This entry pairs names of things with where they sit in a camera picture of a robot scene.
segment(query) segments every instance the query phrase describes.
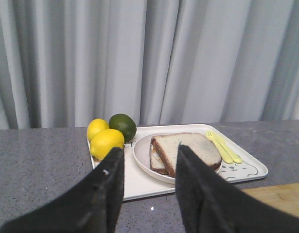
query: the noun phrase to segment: yellow lemon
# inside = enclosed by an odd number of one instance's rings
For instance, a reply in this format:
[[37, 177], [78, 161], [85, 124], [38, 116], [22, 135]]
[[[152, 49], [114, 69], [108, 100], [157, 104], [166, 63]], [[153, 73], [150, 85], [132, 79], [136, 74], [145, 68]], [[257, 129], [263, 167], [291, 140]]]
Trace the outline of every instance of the yellow lemon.
[[130, 141], [136, 134], [136, 124], [128, 115], [119, 113], [109, 119], [109, 127], [122, 132], [124, 142]]
[[113, 147], [123, 148], [124, 137], [119, 130], [106, 129], [97, 133], [90, 143], [90, 153], [102, 160]]
[[94, 119], [93, 121], [91, 121], [87, 128], [87, 139], [89, 140], [89, 142], [97, 133], [105, 129], [109, 129], [107, 121], [103, 119]]

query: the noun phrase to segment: granite countertop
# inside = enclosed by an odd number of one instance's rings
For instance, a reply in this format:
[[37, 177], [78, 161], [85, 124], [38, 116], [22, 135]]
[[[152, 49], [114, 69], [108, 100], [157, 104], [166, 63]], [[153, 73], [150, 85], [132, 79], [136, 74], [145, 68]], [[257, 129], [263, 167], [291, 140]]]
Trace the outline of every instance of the granite countertop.
[[[209, 124], [268, 168], [254, 188], [299, 182], [299, 120]], [[0, 130], [0, 225], [65, 193], [92, 171], [86, 128]], [[122, 204], [116, 232], [184, 232], [175, 194]]]

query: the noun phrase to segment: yellow utensil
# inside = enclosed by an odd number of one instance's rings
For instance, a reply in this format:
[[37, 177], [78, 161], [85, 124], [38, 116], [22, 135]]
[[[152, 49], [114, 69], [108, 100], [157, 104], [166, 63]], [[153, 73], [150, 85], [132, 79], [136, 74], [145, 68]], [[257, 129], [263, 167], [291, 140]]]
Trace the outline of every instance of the yellow utensil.
[[225, 151], [225, 149], [222, 147], [222, 145], [215, 139], [215, 137], [212, 134], [212, 132], [207, 131], [205, 135], [206, 135], [207, 139], [209, 139], [210, 141], [212, 141], [214, 143], [214, 145], [218, 149], [218, 152], [221, 154], [221, 157], [225, 161], [225, 163], [232, 164], [233, 163], [233, 159]]
[[230, 155], [230, 157], [233, 159], [235, 163], [242, 163], [242, 159], [237, 155], [232, 149], [229, 148], [229, 146], [226, 145], [225, 140], [218, 134], [211, 132], [211, 134], [214, 136], [214, 138], [218, 141], [219, 144], [225, 149], [225, 151]]

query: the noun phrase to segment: tray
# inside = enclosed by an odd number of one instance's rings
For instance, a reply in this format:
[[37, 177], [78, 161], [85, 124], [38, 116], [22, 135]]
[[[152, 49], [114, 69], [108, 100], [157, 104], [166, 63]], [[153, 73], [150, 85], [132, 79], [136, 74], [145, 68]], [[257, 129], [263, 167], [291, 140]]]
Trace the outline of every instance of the tray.
[[[210, 125], [190, 124], [137, 127], [135, 137], [130, 141], [130, 143], [125, 144], [124, 146], [125, 175], [123, 200], [133, 200], [175, 192], [174, 184], [165, 183], [153, 178], [144, 172], [136, 163], [133, 156], [133, 147], [137, 140], [148, 135], [159, 133], [192, 132], [204, 135], [208, 130], [221, 135], [225, 139], [226, 144], [243, 160], [241, 164], [226, 164], [222, 161], [222, 166], [218, 174], [223, 179], [230, 183], [236, 183], [261, 179], [268, 174], [268, 169], [264, 164]], [[91, 162], [93, 168], [96, 168], [98, 162], [96, 162], [92, 156]]]

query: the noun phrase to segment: gray curtain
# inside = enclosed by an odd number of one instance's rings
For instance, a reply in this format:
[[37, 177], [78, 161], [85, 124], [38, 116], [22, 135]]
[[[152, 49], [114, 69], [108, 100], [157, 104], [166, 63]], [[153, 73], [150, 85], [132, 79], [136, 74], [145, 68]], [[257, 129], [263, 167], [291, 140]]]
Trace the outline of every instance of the gray curtain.
[[0, 129], [299, 119], [298, 0], [0, 0]]

